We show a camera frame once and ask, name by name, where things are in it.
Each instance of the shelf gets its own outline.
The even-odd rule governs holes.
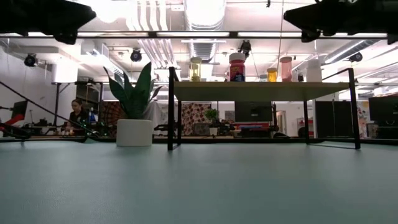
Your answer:
[[[348,89],[348,83],[175,82],[180,101],[305,101]]]

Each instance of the monitor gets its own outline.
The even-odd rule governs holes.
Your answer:
[[[398,96],[370,97],[369,112],[372,121],[397,121]]]
[[[22,115],[25,118],[26,108],[27,108],[27,101],[20,101],[14,103],[14,106],[12,107],[11,119],[15,118],[17,115]]]
[[[272,103],[235,102],[235,122],[272,121]]]

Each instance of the person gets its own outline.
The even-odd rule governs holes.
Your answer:
[[[81,99],[75,99],[72,101],[72,112],[69,115],[69,120],[73,121],[74,123],[81,124],[83,122],[88,121],[88,113],[87,111],[83,108],[83,102]],[[67,129],[73,129],[73,128],[80,128],[79,125],[70,123],[68,121],[67,124]]]

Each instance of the ceiling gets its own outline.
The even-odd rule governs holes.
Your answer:
[[[81,0],[85,4],[90,0]],[[223,30],[227,31],[299,31],[296,27],[288,22],[283,21],[283,12],[296,7],[301,7],[306,4],[313,4],[312,0],[286,0],[286,1],[271,1],[270,8],[266,7],[267,1],[257,0],[227,0]],[[127,1],[113,1],[111,4],[106,4],[108,12],[118,11],[119,9],[128,10]],[[182,0],[166,0],[167,10],[167,27],[172,31],[185,30],[185,18],[183,11]],[[149,23],[149,4],[147,5],[147,20]],[[80,31],[128,31],[126,25],[126,18],[123,13],[114,22],[106,23],[101,19],[96,18],[83,26]],[[217,80],[223,80],[223,76],[229,67],[229,54],[236,52],[241,45],[242,40],[226,39],[223,44],[218,44],[216,48],[215,61],[216,65],[210,70],[212,77],[217,77]],[[84,40],[79,40],[76,45],[65,45],[52,39],[11,39],[12,44],[18,48],[25,46],[54,46],[62,49],[64,52],[74,58],[80,65],[79,76],[93,77],[96,80],[106,80],[106,74],[102,69],[102,65],[98,62],[90,60],[85,54],[81,54],[80,45]],[[150,60],[143,50],[142,60],[140,62],[131,62],[130,54],[133,48],[140,48],[137,39],[93,39],[96,46],[105,44],[109,48],[109,58],[123,70],[134,73],[139,72],[143,66]],[[336,49],[344,46],[350,40],[337,39],[320,39],[311,43],[301,43],[299,39],[252,39],[250,40],[252,46],[252,53],[245,62],[246,76],[248,81],[258,81],[257,76],[266,72],[269,67],[278,66],[278,58],[283,56],[295,56],[292,66],[299,65],[306,61],[312,55],[327,55],[334,52]],[[190,54],[188,44],[181,43],[181,39],[171,39],[171,44],[174,52],[174,57],[178,66],[181,68],[181,77],[188,75]],[[387,45],[386,41],[382,40],[377,44],[368,47],[361,51],[364,56],[362,62],[351,64],[350,62],[338,62],[329,66],[323,67],[323,75],[327,76],[346,67],[354,67],[355,74],[365,74],[377,69],[395,63],[398,56],[398,51],[395,49],[396,45]],[[391,65],[391,69],[386,72],[370,75],[363,78],[361,82],[381,82],[387,78],[398,77],[398,67],[394,69],[395,65]],[[346,78],[345,74],[339,76],[336,80],[331,82],[338,82]]]

